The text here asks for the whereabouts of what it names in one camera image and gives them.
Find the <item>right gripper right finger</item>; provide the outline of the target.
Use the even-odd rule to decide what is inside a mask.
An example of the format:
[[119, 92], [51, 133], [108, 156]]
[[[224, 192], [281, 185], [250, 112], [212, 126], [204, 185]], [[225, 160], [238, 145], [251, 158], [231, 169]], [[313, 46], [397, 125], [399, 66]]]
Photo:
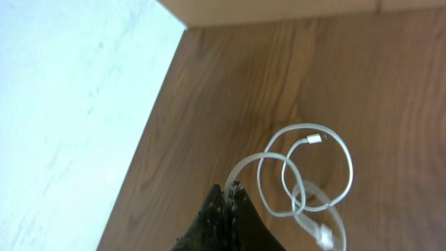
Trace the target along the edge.
[[264, 225], [246, 190], [234, 181], [227, 192], [227, 250], [285, 251]]

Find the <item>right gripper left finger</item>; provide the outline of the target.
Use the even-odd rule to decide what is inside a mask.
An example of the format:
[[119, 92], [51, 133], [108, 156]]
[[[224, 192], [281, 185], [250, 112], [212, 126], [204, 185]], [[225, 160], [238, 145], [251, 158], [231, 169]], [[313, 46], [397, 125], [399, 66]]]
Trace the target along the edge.
[[226, 250], [227, 207], [220, 185], [213, 185], [185, 235], [174, 251]]

